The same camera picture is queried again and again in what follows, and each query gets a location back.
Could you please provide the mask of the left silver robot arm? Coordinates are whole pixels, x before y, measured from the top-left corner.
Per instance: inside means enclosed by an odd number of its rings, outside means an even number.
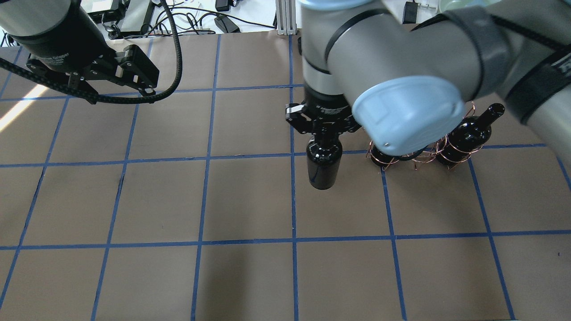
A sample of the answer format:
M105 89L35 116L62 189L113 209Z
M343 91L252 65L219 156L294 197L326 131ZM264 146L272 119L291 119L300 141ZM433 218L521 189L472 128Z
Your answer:
M104 98L92 81L127 86L143 97L156 94L159 70L137 45L116 51L79 0L3 0L1 27L29 53L25 67L1 67L39 85L95 104L129 104Z

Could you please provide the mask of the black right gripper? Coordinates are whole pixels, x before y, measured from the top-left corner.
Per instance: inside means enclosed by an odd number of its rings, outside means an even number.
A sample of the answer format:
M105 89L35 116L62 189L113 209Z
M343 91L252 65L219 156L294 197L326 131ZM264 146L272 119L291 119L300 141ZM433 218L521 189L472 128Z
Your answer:
M304 87L302 103L285 108L287 123L300 134L316 134L332 127L337 134L356 132L361 125L352 115L352 108L343 94L324 94Z

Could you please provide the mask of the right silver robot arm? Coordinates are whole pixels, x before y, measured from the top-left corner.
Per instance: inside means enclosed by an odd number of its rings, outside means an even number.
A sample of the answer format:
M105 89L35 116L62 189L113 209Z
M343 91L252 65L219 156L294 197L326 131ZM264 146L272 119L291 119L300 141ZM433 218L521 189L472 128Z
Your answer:
M496 93L570 161L570 2L501 0L406 30L381 0L302 0L305 104L291 124L321 148L363 127L388 155L451 132Z

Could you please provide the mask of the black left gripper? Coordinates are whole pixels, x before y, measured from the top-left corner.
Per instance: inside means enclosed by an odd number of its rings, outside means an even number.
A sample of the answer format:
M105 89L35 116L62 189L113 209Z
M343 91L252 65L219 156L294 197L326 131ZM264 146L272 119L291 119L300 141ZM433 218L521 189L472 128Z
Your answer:
M159 69L138 45L117 53L81 7L10 7L9 35L29 52L27 68L50 85L92 95L89 81L155 89Z

